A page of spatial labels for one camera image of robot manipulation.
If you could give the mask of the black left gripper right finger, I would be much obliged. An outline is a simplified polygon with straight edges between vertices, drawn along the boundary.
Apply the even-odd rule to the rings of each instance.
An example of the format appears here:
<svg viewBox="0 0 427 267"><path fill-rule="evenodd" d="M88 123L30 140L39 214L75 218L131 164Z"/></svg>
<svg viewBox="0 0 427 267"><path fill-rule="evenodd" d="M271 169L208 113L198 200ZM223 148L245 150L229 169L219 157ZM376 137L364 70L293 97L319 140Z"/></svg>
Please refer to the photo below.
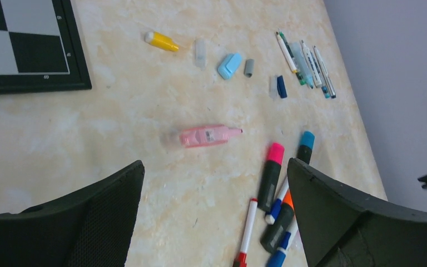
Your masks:
<svg viewBox="0 0 427 267"><path fill-rule="evenodd" d="M374 197L296 158L287 176L308 266L427 266L427 212Z"/></svg>

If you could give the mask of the pink capped black highlighter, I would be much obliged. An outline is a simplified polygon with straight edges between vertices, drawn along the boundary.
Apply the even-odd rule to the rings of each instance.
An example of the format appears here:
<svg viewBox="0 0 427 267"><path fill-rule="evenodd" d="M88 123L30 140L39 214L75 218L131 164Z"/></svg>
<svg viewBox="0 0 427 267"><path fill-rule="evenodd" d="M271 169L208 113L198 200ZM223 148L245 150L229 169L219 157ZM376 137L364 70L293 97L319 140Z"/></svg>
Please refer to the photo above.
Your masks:
<svg viewBox="0 0 427 267"><path fill-rule="evenodd" d="M264 212L270 212L272 209L284 152L283 145L277 142L272 143L267 152L257 194L257 207Z"/></svg>

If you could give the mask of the red capped white marker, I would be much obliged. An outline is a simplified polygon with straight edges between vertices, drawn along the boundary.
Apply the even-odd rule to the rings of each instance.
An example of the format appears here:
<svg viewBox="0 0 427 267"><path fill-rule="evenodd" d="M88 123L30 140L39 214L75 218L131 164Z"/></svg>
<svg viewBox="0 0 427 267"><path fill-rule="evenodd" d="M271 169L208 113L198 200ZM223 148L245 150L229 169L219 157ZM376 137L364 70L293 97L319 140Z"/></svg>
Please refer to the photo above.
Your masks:
<svg viewBox="0 0 427 267"><path fill-rule="evenodd" d="M232 267L247 267L247 252L250 245L251 235L254 228L255 216L257 211L257 199L252 198L249 203L249 209L247 213L247 218L244 227L244 233L242 236L242 241L240 249L236 259L234 260Z"/></svg>

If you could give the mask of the pink correction tape pen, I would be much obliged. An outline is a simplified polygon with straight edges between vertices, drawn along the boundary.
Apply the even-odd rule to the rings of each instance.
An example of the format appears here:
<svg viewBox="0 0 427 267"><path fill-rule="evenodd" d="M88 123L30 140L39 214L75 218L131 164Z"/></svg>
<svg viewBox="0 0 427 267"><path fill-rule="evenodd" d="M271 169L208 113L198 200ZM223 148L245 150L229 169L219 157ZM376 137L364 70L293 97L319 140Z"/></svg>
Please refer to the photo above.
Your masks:
<svg viewBox="0 0 427 267"><path fill-rule="evenodd" d="M241 128L225 125L206 125L181 131L179 141L185 148L208 147L225 144L243 133Z"/></svg>

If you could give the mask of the grey capped white marker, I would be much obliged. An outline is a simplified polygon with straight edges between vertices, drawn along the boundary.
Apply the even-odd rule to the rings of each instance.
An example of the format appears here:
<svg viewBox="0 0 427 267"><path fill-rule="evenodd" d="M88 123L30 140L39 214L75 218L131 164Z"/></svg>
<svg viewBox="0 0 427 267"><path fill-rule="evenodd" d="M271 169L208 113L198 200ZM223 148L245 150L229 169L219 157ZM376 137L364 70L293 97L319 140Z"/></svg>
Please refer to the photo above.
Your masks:
<svg viewBox="0 0 427 267"><path fill-rule="evenodd" d="M321 82L320 82L320 79L317 77L316 69L315 69L313 60L311 58L311 50L308 48L308 46L306 45L306 43L304 42L303 39L300 41L300 43L302 46L302 51L303 51L303 53L306 57L306 60L307 60L307 64L309 65L309 69L310 69L311 74L312 74L313 83L314 83L316 88L321 88Z"/></svg>

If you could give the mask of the green gel pen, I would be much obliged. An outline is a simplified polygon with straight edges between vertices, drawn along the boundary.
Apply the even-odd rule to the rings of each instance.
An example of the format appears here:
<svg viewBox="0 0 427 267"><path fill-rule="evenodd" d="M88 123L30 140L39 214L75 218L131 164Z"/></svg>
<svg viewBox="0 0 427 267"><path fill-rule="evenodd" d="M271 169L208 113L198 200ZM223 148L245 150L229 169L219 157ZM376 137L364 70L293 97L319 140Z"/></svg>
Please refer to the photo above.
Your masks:
<svg viewBox="0 0 427 267"><path fill-rule="evenodd" d="M279 31L279 35L282 38L282 40L283 40L283 42L285 44L285 47L286 47L286 49L287 49L287 51L289 53L289 56L290 56L290 58L292 60L292 63L295 66L296 77L299 80L300 85L303 86L303 85L305 85L306 82L305 82L304 78L302 77L301 72L300 72L300 70L299 70L299 68L298 68L298 66L297 66L297 64L295 62L294 55L292 54L292 51L291 51L291 48L290 48L290 46L289 46L289 44L287 42L287 39L286 39L286 37L284 36L284 34L281 31Z"/></svg>

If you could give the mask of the dark blue pen cap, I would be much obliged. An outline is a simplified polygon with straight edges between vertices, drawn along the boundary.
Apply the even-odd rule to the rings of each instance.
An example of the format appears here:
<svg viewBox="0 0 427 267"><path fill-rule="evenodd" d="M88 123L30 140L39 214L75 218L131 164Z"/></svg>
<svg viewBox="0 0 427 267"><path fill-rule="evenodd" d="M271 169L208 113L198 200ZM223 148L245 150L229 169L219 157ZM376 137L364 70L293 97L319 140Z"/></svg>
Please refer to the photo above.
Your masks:
<svg viewBox="0 0 427 267"><path fill-rule="evenodd" d="M285 82L283 76L278 76L276 79L277 82L277 91L280 98L287 98L287 92L285 87Z"/></svg>

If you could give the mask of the grey marker cap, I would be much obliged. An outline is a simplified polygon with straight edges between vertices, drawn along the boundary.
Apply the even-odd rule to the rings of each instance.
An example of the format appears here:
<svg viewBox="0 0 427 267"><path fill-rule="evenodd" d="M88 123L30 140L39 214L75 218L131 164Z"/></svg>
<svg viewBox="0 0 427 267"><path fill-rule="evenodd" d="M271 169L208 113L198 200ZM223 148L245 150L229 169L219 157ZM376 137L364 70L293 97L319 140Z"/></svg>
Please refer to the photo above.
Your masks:
<svg viewBox="0 0 427 267"><path fill-rule="evenodd" d="M255 64L255 60L250 58L248 60L246 60L245 62L245 69L244 69L244 75L247 78L252 77L253 73L254 73L254 64Z"/></svg>

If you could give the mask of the light blue correction tape pen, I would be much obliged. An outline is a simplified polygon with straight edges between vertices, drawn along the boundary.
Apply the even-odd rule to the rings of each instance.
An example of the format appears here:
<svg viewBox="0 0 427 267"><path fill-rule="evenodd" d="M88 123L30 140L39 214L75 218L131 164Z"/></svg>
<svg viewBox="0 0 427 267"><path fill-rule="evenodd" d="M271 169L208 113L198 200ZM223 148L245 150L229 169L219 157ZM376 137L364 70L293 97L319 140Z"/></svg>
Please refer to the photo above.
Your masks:
<svg viewBox="0 0 427 267"><path fill-rule="evenodd" d="M309 70L309 67L305 61L305 58L302 54L302 49L301 46L299 45L298 42L293 42L291 45L291 51L292 54L294 55L295 58L295 62L297 63L298 69L300 70L300 73L303 77L303 79L305 80L306 84L310 87L310 88L314 88L314 82L312 80L312 75L311 72Z"/></svg>

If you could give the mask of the yellow capped white pen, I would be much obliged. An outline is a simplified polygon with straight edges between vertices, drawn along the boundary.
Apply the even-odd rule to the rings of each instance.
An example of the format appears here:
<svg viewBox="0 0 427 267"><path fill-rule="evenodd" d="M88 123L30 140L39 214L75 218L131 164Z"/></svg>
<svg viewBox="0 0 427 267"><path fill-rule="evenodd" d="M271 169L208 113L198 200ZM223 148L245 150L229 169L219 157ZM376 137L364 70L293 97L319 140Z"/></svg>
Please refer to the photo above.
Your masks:
<svg viewBox="0 0 427 267"><path fill-rule="evenodd" d="M289 65L289 68L290 68L291 72L295 73L295 66L292 63L292 60L291 60L291 58L289 56L289 53L288 53L288 51L287 51L287 49L285 47L285 44L284 44L282 38L280 37L280 35L279 35L278 32L275 32L275 35L276 35L276 39L278 41L278 44L280 46L280 49L281 49L281 51L282 51L282 53L283 53L283 55L285 57L285 60L286 60L287 64Z"/></svg>

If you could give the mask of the light blue tape cap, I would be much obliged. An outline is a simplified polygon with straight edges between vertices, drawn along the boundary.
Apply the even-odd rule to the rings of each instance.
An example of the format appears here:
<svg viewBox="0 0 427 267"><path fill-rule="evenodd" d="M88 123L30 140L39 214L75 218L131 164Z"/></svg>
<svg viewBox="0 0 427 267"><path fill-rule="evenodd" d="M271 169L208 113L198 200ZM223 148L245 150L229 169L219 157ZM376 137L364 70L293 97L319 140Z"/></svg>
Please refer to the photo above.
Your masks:
<svg viewBox="0 0 427 267"><path fill-rule="evenodd" d="M241 61L239 53L229 53L217 67L217 72L224 80L229 80L239 68Z"/></svg>

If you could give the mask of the small yellow pen cap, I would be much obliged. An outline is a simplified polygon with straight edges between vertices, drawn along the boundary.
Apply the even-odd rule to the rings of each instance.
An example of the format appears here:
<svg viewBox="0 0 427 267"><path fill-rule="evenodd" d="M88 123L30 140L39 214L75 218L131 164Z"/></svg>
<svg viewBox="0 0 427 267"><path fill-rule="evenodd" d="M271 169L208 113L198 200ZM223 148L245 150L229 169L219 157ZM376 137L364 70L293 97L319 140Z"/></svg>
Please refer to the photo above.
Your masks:
<svg viewBox="0 0 427 267"><path fill-rule="evenodd" d="M176 44L170 37L155 31L147 32L144 40L146 43L165 51L177 52L179 50L178 44Z"/></svg>

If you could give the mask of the clear green pen cap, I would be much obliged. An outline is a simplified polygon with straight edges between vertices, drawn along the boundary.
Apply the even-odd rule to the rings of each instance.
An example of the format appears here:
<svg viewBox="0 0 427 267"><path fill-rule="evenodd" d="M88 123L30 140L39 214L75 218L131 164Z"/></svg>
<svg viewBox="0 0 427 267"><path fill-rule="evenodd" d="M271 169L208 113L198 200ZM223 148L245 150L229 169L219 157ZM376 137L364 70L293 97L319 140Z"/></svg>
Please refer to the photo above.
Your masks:
<svg viewBox="0 0 427 267"><path fill-rule="evenodd" d="M195 66L201 70L206 67L206 46L201 38L195 40Z"/></svg>

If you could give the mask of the teal gel pen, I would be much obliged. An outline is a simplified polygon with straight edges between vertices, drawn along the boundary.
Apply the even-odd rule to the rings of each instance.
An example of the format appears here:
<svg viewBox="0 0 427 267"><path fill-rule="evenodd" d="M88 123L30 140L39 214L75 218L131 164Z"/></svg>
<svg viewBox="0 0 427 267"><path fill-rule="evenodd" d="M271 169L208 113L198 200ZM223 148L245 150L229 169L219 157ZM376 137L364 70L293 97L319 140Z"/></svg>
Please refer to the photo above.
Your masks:
<svg viewBox="0 0 427 267"><path fill-rule="evenodd" d="M324 78L321 75L320 67L319 67L317 60L316 60L316 58L312 52L311 52L311 58L313 60L313 63L314 63L315 69L316 69L317 77L320 79L320 82L321 82L322 92L323 92L325 98L330 98L330 94L329 94L329 91L328 91L327 86L325 84Z"/></svg>

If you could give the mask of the clear teal pen cap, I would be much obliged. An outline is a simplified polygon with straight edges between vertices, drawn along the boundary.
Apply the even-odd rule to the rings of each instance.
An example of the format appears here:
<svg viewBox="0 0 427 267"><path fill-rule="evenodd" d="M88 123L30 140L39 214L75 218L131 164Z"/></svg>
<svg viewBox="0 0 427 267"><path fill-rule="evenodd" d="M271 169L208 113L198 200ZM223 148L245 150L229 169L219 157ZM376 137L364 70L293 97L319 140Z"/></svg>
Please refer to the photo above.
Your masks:
<svg viewBox="0 0 427 267"><path fill-rule="evenodd" d="M271 76L269 80L269 95L272 99L278 98L277 76L275 75Z"/></svg>

